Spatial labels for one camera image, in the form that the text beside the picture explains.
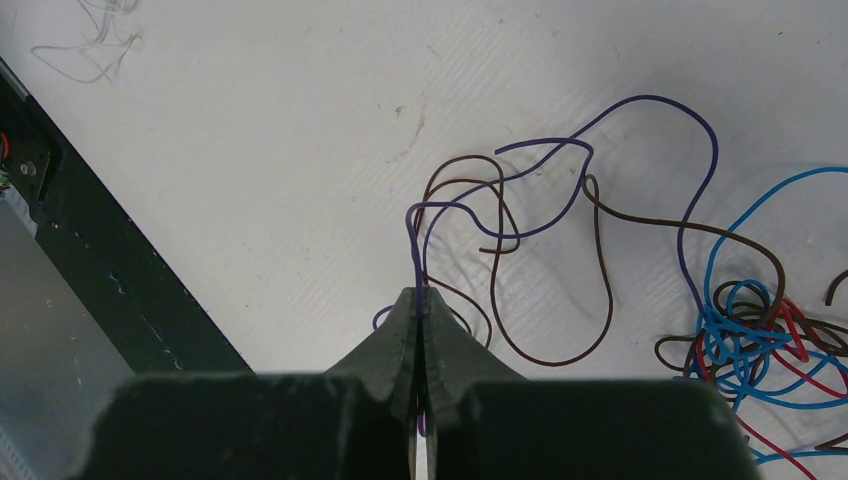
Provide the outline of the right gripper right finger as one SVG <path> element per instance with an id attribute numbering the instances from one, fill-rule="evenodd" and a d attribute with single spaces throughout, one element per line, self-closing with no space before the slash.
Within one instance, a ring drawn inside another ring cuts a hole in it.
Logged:
<path id="1" fill-rule="evenodd" d="M 421 296 L 433 479 L 755 479 L 730 409 L 689 380 L 529 380 Z"/>

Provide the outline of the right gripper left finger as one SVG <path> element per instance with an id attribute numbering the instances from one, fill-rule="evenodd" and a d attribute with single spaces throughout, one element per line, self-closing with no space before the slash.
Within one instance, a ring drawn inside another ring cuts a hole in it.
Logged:
<path id="1" fill-rule="evenodd" d="M 418 301 L 323 372 L 140 375 L 117 388 L 71 479 L 410 479 Z"/>

